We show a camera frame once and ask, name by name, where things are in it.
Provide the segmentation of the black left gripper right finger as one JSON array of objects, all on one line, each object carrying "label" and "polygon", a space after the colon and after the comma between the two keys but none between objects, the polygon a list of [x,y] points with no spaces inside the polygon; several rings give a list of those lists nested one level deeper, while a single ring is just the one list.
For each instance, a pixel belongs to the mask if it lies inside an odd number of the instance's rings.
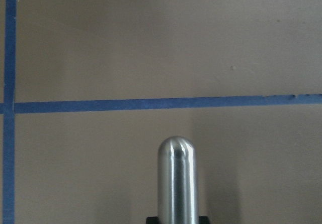
[{"label": "black left gripper right finger", "polygon": [[209,224],[209,218],[207,216],[199,216],[199,224]]}]

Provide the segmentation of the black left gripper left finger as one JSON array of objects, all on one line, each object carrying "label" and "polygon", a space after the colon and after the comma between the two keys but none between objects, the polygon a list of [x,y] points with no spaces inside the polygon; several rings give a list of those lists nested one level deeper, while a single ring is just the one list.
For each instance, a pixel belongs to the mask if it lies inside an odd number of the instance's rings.
[{"label": "black left gripper left finger", "polygon": [[149,216],[146,218],[146,224],[158,224],[157,216]]}]

